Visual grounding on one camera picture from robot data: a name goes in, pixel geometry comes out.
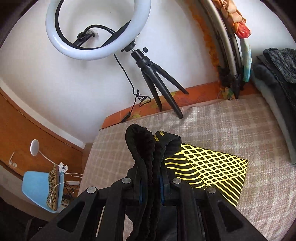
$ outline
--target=leopard print fabric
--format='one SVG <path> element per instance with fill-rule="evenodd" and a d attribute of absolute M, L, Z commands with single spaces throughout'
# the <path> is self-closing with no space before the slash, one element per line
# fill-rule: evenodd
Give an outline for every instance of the leopard print fabric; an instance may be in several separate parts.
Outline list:
<path fill-rule="evenodd" d="M 56 211 L 58 208 L 57 201 L 59 198 L 59 186 L 57 186 L 54 189 L 54 187 L 59 183 L 59 168 L 57 165 L 54 165 L 53 169 L 49 172 L 48 182 L 49 182 L 49 193 L 47 196 L 46 204 L 52 210 Z"/>

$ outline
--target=tripod leg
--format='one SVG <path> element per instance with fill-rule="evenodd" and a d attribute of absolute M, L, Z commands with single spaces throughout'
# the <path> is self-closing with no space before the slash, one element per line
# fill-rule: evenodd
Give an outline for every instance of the tripod leg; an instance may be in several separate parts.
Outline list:
<path fill-rule="evenodd" d="M 184 94 L 189 94 L 187 90 L 184 89 L 182 85 L 180 85 L 172 76 L 170 76 L 162 67 L 157 65 L 156 63 L 152 63 L 156 72 L 166 78 L 169 82 L 171 82 L 174 86 L 176 86 L 179 90 L 181 90 Z"/>
<path fill-rule="evenodd" d="M 178 107 L 176 101 L 168 91 L 167 87 L 165 84 L 162 82 L 161 78 L 159 75 L 156 73 L 156 71 L 153 69 L 153 67 L 146 68 L 144 70 L 145 74 L 149 77 L 149 79 L 155 84 L 157 89 L 162 93 L 163 97 L 166 99 L 166 101 L 169 103 L 169 105 L 173 108 L 173 110 L 176 112 L 177 116 L 182 119 L 183 114 Z"/>
<path fill-rule="evenodd" d="M 163 105 L 161 104 L 160 98 L 158 96 L 158 93 L 157 93 L 157 91 L 155 89 L 155 86 L 154 86 L 153 82 L 151 81 L 151 79 L 148 77 L 147 74 L 145 74 L 144 72 L 142 72 L 142 74 L 143 74 L 143 77 L 144 77 L 144 79 L 145 79 L 145 81 L 146 81 L 146 83 L 147 83 L 147 85 L 148 85 L 154 99 L 155 99 L 155 102 L 156 102 L 159 110 L 161 111 L 162 108 L 163 108 Z"/>

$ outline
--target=blue chair seat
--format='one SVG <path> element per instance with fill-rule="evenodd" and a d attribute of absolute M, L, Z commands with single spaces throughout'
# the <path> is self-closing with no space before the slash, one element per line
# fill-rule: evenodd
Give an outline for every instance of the blue chair seat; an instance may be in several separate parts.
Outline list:
<path fill-rule="evenodd" d="M 49 194 L 49 182 L 48 182 L 48 172 L 25 172 L 22 181 L 22 192 L 34 203 L 40 207 L 46 209 L 51 213 L 56 213 L 57 211 L 52 210 L 46 205 L 47 196 Z M 59 177 L 59 183 L 64 182 L 64 175 Z M 58 197 L 58 209 L 62 202 L 64 184 L 58 185 L 59 197 Z"/>

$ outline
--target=dark gray cloth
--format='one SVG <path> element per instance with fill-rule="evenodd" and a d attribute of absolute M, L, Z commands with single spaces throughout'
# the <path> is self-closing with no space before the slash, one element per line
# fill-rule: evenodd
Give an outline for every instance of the dark gray cloth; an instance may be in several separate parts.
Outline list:
<path fill-rule="evenodd" d="M 274 74 L 264 64 L 255 64 L 253 66 L 253 71 L 255 77 L 259 80 L 262 80 L 271 90 L 283 116 L 283 119 L 285 120 L 292 145 L 296 150 L 296 111 L 291 106 L 290 101 L 283 91 L 281 84 L 277 81 Z"/>
<path fill-rule="evenodd" d="M 276 80 L 274 83 L 277 82 L 277 85 L 281 87 L 282 91 L 284 92 L 284 95 L 288 99 L 290 106 L 293 108 L 296 114 L 296 84 L 289 83 L 285 80 L 283 75 L 280 73 L 280 71 L 277 69 L 277 67 L 271 60 L 266 50 L 264 51 L 264 55 L 258 56 L 258 59 L 260 59 L 262 63 L 266 66 L 266 68 L 273 74 Z"/>
<path fill-rule="evenodd" d="M 289 154 L 290 154 L 291 164 L 296 167 L 296 149 L 293 146 L 290 132 L 287 128 L 287 125 L 286 125 L 285 119 L 283 118 L 281 110 L 274 98 L 274 94 L 272 93 L 270 88 L 264 83 L 264 81 L 256 78 L 254 76 L 254 74 L 251 74 L 251 80 L 255 84 L 256 88 L 261 92 L 262 96 L 264 97 L 264 99 L 268 103 L 271 111 L 273 112 L 273 114 L 274 114 L 274 116 L 281 128 L 281 131 L 285 137 L 285 140 L 286 140 L 286 143 L 288 146 L 288 150 L 289 150 Z"/>
<path fill-rule="evenodd" d="M 270 48 L 264 50 L 288 83 L 296 84 L 296 50 Z"/>

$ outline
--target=ring light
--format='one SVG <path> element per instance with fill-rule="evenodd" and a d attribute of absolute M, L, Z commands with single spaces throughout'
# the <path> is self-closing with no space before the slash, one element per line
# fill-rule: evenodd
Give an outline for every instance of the ring light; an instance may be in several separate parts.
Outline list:
<path fill-rule="evenodd" d="M 64 0 L 51 0 L 46 13 L 46 32 L 50 42 L 62 54 L 80 60 L 105 58 L 128 46 L 142 31 L 147 22 L 151 0 L 135 0 L 132 19 L 126 30 L 113 42 L 97 48 L 78 47 L 69 42 L 59 27 L 59 11 Z"/>

